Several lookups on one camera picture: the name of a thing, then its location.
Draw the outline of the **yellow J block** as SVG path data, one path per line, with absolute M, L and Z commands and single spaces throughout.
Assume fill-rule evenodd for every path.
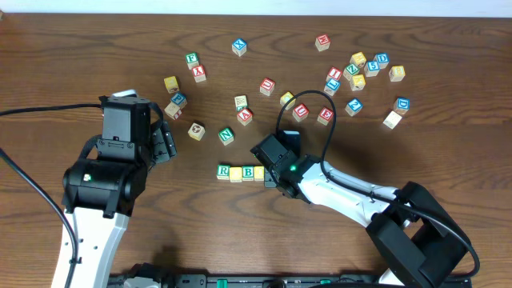
M 254 180 L 264 181 L 265 180 L 265 168 L 263 166 L 254 167 Z

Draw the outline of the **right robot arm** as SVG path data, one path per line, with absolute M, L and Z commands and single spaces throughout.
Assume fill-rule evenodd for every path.
M 296 131 L 270 134 L 251 149 L 287 198 L 325 206 L 363 226 L 388 270 L 381 285 L 457 287 L 452 274 L 470 241 L 423 186 L 380 186 L 344 174 L 313 155 L 299 157 Z

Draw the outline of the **yellow O block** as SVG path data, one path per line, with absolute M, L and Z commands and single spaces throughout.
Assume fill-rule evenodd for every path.
M 240 166 L 232 166 L 229 169 L 230 182 L 242 182 L 242 168 Z

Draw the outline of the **green B block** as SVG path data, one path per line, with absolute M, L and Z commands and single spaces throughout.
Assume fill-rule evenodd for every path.
M 243 166 L 242 167 L 242 180 L 243 181 L 253 181 L 254 180 L 254 167 L 253 166 Z

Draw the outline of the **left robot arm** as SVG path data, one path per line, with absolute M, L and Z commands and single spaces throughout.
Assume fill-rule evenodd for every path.
M 158 104 L 124 90 L 100 98 L 102 132 L 63 176 L 62 232 L 53 287 L 105 287 L 148 173 L 177 153 Z

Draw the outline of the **green R block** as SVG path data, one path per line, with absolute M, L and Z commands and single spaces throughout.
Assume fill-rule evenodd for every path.
M 219 180 L 229 180 L 230 179 L 230 166 L 229 165 L 218 165 L 216 177 Z

